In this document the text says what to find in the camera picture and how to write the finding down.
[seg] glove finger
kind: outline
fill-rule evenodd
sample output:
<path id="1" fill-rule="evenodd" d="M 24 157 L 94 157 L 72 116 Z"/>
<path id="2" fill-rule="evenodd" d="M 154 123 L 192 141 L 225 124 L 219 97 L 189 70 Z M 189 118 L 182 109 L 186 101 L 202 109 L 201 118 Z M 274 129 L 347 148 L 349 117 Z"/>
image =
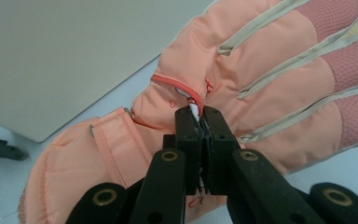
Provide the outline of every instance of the glove finger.
<path id="1" fill-rule="evenodd" d="M 282 173 L 340 150 L 358 146 L 358 93 L 323 105 L 304 119 L 257 141 L 240 140 L 262 152 Z"/>
<path id="2" fill-rule="evenodd" d="M 275 120 L 293 116 L 329 94 L 353 88 L 358 88 L 358 39 L 346 48 L 323 54 L 279 74 L 241 101 L 227 95 L 225 101 L 219 100 L 224 96 L 208 98 L 207 104 L 222 108 L 231 131 L 241 136 Z"/>
<path id="3" fill-rule="evenodd" d="M 310 0 L 257 31 L 217 63 L 225 77 L 236 78 L 235 88 L 247 91 L 275 67 L 281 69 L 337 40 L 357 18 L 357 0 Z"/>

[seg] black plastic part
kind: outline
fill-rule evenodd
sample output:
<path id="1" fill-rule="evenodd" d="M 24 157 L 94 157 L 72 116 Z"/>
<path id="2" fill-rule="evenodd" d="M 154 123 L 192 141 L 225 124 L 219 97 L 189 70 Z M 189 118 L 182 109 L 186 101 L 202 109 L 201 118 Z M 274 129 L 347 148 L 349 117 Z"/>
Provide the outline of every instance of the black plastic part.
<path id="1" fill-rule="evenodd" d="M 321 183 L 310 189 L 310 205 L 327 223 L 358 223 L 358 196 L 332 183 Z"/>
<path id="2" fill-rule="evenodd" d="M 135 184 L 131 185 L 129 188 L 126 189 L 126 202 L 124 203 L 121 212 L 117 218 L 117 224 L 120 223 L 129 223 L 131 215 L 132 215 L 132 208 L 135 206 L 136 199 L 138 198 L 139 191 L 141 190 L 142 184 L 144 183 L 144 178 L 136 182 Z"/>
<path id="3" fill-rule="evenodd" d="M 186 155 L 186 194 L 194 195 L 200 184 L 201 139 L 203 130 L 194 120 L 190 107 L 175 112 L 175 148 Z"/>
<path id="4" fill-rule="evenodd" d="M 230 167 L 257 223 L 324 223 L 261 153 L 236 150 Z"/>
<path id="5" fill-rule="evenodd" d="M 228 160 L 240 146 L 220 111 L 205 106 L 201 126 L 205 131 L 201 174 L 203 183 L 212 195 L 227 195 Z"/>
<path id="6" fill-rule="evenodd" d="M 117 184 L 102 183 L 89 189 L 69 215 L 66 224 L 112 224 L 126 201 L 126 190 Z"/>
<path id="7" fill-rule="evenodd" d="M 130 223 L 184 223 L 186 156 L 176 149 L 157 152 L 150 164 Z"/>
<path id="8" fill-rule="evenodd" d="M 252 213 L 252 209 L 238 189 L 231 189 L 228 192 L 227 210 L 234 224 L 255 223 L 255 216 Z"/>
<path id="9" fill-rule="evenodd" d="M 12 159 L 15 161 L 23 161 L 28 155 L 17 147 L 8 146 L 7 141 L 0 140 L 0 158 Z"/>

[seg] glove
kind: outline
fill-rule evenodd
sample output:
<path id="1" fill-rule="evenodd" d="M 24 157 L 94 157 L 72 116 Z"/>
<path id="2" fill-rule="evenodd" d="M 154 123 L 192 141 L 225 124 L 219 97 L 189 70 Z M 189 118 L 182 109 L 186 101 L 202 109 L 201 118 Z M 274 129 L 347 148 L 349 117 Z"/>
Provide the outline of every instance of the glove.
<path id="1" fill-rule="evenodd" d="M 21 197 L 23 223 L 63 223 L 91 187 L 127 188 L 145 176 L 174 112 L 220 110 L 242 147 L 282 173 L 358 146 L 357 0 L 221 0 L 193 19 L 161 54 L 134 101 L 78 123 L 44 150 Z M 187 197 L 186 220 L 225 197 Z"/>
<path id="2" fill-rule="evenodd" d="M 152 153 L 187 104 L 195 117 L 205 105 L 220 110 L 241 146 L 281 173 L 358 146 L 358 93 L 343 93 L 358 88 L 358 36 L 338 40 L 358 1 L 286 3 L 219 1 L 164 50 L 132 107 Z M 186 214 L 221 199 L 188 199 Z"/>

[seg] white surface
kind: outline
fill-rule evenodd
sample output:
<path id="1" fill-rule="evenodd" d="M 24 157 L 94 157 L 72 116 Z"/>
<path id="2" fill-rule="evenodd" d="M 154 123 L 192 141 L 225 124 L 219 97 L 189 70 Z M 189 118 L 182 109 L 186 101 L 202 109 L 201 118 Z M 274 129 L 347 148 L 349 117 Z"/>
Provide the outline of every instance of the white surface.
<path id="1" fill-rule="evenodd" d="M 0 1 L 0 125 L 43 141 L 157 57 L 211 2 Z"/>

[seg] pink mesh fabric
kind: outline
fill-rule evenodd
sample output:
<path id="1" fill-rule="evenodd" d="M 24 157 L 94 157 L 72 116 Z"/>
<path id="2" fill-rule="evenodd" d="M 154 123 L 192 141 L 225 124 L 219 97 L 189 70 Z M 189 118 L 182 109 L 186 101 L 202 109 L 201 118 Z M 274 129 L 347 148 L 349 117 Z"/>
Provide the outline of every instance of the pink mesh fabric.
<path id="1" fill-rule="evenodd" d="M 336 100 L 341 113 L 342 135 L 338 149 L 358 143 L 358 95 Z"/>
<path id="2" fill-rule="evenodd" d="M 320 42 L 356 20 L 358 0 L 312 0 L 297 11 L 312 21 Z"/>
<path id="3" fill-rule="evenodd" d="M 322 56 L 330 65 L 336 80 L 334 92 L 358 86 L 358 40 L 344 49 Z"/>

